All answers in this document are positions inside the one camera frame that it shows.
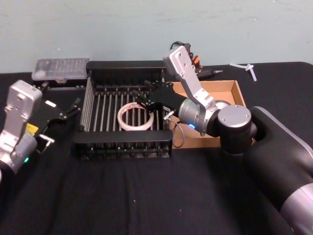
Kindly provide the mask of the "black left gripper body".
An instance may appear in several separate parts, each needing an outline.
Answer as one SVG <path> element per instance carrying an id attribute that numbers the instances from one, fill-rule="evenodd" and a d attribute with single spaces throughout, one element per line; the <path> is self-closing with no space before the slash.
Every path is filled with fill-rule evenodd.
<path id="1" fill-rule="evenodd" d="M 26 131 L 33 136 L 38 147 L 44 147 L 50 140 L 53 143 L 56 139 L 51 131 L 60 129 L 61 125 L 65 125 L 67 120 L 62 120 L 59 114 L 65 112 L 55 103 L 49 100 L 43 100 L 37 111 L 27 121 Z"/>

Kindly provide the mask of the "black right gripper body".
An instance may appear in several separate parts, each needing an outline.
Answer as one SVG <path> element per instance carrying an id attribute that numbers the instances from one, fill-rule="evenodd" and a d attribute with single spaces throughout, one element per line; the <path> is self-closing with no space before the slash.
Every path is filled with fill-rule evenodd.
<path id="1" fill-rule="evenodd" d="M 182 103 L 187 99 L 186 97 L 176 93 L 174 90 L 171 92 L 169 90 L 156 90 L 152 91 L 157 98 L 161 101 L 161 109 L 166 107 L 170 111 L 174 111 L 174 116 L 179 116 L 179 110 Z"/>

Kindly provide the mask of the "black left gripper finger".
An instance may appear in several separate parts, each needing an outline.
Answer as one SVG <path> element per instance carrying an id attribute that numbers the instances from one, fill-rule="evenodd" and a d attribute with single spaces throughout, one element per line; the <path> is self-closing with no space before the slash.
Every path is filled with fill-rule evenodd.
<path id="1" fill-rule="evenodd" d="M 71 105 L 71 107 L 63 114 L 59 114 L 60 119 L 62 120 L 69 120 L 72 117 L 76 116 L 80 111 L 81 108 L 79 106 L 81 99 L 76 98 L 74 103 Z"/>
<path id="2" fill-rule="evenodd" d="M 49 82 L 43 82 L 41 84 L 34 84 L 34 87 L 40 90 L 41 92 L 46 92 L 49 88 Z"/>

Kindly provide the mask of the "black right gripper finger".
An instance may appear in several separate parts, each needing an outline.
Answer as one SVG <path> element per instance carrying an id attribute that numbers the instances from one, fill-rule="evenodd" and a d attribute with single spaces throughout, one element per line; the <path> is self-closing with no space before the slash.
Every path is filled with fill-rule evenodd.
<path id="1" fill-rule="evenodd" d="M 153 93 L 133 90 L 132 96 L 137 104 L 146 109 L 149 113 L 161 110 L 161 101 Z"/>
<path id="2" fill-rule="evenodd" d="M 173 91 L 173 83 L 171 82 L 162 82 L 162 81 L 149 81 L 149 80 L 145 80 L 144 81 L 144 87 L 149 91 L 156 91 L 156 90 L 169 90 L 169 91 Z"/>

